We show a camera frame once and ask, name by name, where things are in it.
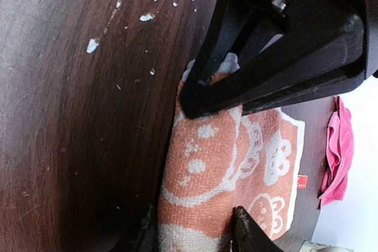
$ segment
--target scratch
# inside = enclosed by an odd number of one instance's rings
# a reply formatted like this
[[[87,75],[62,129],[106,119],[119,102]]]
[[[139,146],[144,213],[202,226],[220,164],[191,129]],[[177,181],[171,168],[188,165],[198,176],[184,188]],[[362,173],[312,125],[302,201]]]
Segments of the scratch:
[[[67,61],[67,63],[71,62],[74,58],[75,58],[76,54],[74,56],[72,56],[71,59],[69,59]],[[64,67],[64,65],[60,66],[57,70],[55,70],[54,74],[58,73],[59,70],[61,70],[62,68]],[[14,109],[22,100],[24,100],[27,96],[29,96],[32,92],[36,91],[44,82],[43,81],[40,81],[35,88],[31,89],[27,94],[23,95],[21,98],[19,98],[17,100],[17,102],[15,102],[13,104],[13,106],[11,106],[8,111]]]
[[[164,13],[161,13],[161,12],[157,12],[158,14],[160,14],[160,15],[163,15],[163,16],[165,16],[165,17],[167,17],[167,18],[169,18],[167,15],[165,15]]]
[[[20,216],[18,218],[18,221],[20,221],[22,218],[24,218],[25,216],[27,216],[28,214],[30,214],[31,212],[33,212],[35,209],[39,208],[40,206],[42,206],[43,203],[37,205],[37,206],[34,206],[32,209],[30,209],[29,211],[25,212],[22,216]]]
[[[0,53],[0,55],[1,55],[1,58],[4,60],[4,62],[6,62],[5,56],[2,53]]]

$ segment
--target black plastic part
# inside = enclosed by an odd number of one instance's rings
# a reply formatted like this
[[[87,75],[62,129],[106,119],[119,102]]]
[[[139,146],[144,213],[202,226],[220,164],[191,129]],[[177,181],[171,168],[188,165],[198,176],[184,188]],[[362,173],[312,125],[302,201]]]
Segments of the black plastic part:
[[[141,220],[130,226],[110,252],[157,252],[157,212],[150,205]]]
[[[233,249],[239,252],[283,252],[239,206],[232,213]]]
[[[366,75],[375,74],[378,70],[378,0],[365,0],[366,15]]]
[[[180,95],[188,118],[239,104],[245,114],[252,113],[343,93],[362,83],[365,65],[359,60],[364,25],[351,5],[343,0],[286,0],[287,7],[280,13],[271,1],[217,1],[206,39]],[[253,32],[267,22],[283,37],[259,53],[267,38],[256,45],[250,39],[257,39]],[[252,50],[250,54],[243,53],[246,47]],[[242,58],[240,70],[209,85],[229,51]],[[350,64],[357,71],[347,71]]]

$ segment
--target red label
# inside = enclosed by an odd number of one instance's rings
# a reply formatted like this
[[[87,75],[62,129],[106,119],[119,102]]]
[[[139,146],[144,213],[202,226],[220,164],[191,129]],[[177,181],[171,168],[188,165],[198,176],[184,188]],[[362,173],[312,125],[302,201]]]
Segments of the red label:
[[[307,185],[307,175],[298,175],[298,183],[297,183],[297,188],[298,189],[305,189]]]

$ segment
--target white wall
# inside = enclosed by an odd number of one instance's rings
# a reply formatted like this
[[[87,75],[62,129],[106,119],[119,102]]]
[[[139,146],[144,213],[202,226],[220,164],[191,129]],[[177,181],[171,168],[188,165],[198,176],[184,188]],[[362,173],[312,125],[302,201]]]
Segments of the white wall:
[[[378,251],[378,79],[369,78],[341,97],[352,114],[355,142],[348,188],[344,201],[321,210],[312,240],[355,252]]]

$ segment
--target towel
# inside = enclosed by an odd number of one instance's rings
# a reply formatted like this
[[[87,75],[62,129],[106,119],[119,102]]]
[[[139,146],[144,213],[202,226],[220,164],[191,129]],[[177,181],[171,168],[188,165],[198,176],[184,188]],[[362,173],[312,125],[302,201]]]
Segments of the towel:
[[[328,168],[321,187],[320,207],[344,199],[348,171],[353,160],[354,139],[350,121],[351,113],[344,106],[341,97],[336,97],[336,108],[327,127]]]
[[[228,54],[214,80],[238,68],[236,55]],[[304,126],[280,109],[242,116],[242,106],[189,120],[177,96],[159,196],[160,251],[230,251],[232,209],[238,205],[272,240],[286,232],[294,214]]]

